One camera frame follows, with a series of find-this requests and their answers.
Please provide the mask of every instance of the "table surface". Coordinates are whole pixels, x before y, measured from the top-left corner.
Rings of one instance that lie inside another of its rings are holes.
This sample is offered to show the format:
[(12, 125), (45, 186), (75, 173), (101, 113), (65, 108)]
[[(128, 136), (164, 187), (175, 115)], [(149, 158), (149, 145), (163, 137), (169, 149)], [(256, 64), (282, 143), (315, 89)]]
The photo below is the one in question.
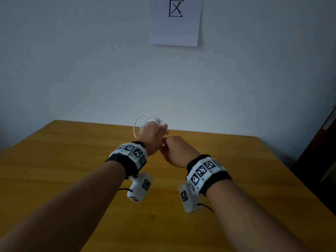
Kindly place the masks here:
[[(336, 251), (336, 217), (257, 137), (170, 130), (215, 157), (233, 180), (314, 251)], [(0, 236), (98, 168), (129, 126), (55, 120), (0, 155)], [(186, 170), (160, 153), (142, 171), (153, 185), (142, 203), (119, 191), (82, 251), (231, 251), (215, 215), (187, 214), (178, 187)], [(131, 182), (124, 181), (122, 187)], [(210, 206), (201, 195), (203, 203)]]

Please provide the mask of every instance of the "paper sheet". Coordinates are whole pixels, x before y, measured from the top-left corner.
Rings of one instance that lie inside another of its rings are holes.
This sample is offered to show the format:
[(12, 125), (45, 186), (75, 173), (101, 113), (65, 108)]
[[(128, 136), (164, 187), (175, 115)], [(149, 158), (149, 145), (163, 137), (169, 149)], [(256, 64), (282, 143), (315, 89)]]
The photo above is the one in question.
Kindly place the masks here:
[(149, 1), (149, 43), (197, 46), (203, 0)]

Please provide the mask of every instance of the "fist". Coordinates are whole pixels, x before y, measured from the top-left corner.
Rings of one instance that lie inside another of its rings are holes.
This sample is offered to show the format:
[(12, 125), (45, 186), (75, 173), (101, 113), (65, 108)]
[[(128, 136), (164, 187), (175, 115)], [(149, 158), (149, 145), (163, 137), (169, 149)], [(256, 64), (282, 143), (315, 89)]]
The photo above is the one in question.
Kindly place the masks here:
[(160, 146), (163, 144), (163, 136), (169, 134), (167, 129), (167, 124), (159, 127), (156, 122), (152, 121), (142, 130), (142, 133), (138, 136), (137, 140), (142, 141), (145, 144), (145, 149), (148, 156), (151, 156), (157, 152)]
[(161, 154), (171, 165), (187, 168), (188, 163), (201, 154), (180, 136), (163, 138), (164, 146), (160, 147)]

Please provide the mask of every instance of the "coiled white wire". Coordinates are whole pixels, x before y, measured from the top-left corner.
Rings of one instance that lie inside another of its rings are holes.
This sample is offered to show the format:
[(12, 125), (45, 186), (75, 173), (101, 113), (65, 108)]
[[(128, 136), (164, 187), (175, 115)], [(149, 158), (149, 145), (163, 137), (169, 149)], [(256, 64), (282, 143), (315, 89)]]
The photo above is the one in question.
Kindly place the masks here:
[(139, 129), (139, 133), (142, 133), (143, 129), (149, 125), (150, 122), (154, 121), (158, 124), (159, 127), (162, 126), (162, 120), (160, 120), (159, 118), (155, 118), (153, 117), (152, 115), (149, 115), (149, 114), (141, 114), (140, 116), (138, 116), (138, 118), (135, 120), (134, 122), (134, 126), (133, 126), (133, 133), (134, 133), (134, 136), (137, 137), (135, 135), (135, 124), (137, 123), (138, 119), (141, 118), (142, 116), (144, 115), (147, 115), (149, 116), (149, 118), (146, 118), (145, 121), (143, 122), (143, 124), (140, 126), (140, 129)]

